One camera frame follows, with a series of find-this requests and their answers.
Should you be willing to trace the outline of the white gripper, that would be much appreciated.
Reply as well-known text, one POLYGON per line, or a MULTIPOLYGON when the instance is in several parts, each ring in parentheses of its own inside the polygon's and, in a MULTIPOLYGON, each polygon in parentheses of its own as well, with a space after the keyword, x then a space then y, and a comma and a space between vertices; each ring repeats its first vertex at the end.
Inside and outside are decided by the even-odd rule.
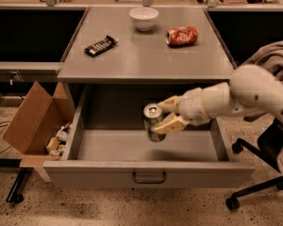
POLYGON ((151 127, 151 131, 160 135, 184 130, 188 124, 199 126, 210 122, 204 105, 203 90, 200 88, 186 91, 183 95, 172 96, 159 102, 158 106, 170 113, 161 122, 151 127))

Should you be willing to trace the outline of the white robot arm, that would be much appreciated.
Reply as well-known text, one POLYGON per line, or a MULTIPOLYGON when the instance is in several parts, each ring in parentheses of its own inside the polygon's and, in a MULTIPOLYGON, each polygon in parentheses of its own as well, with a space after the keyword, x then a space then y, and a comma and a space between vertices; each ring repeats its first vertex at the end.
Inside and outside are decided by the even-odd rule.
POLYGON ((167 114, 152 127, 158 134, 199 126, 220 116, 252 117, 268 113, 283 124, 283 82, 257 65, 243 65, 227 82, 196 88, 158 104, 167 114))

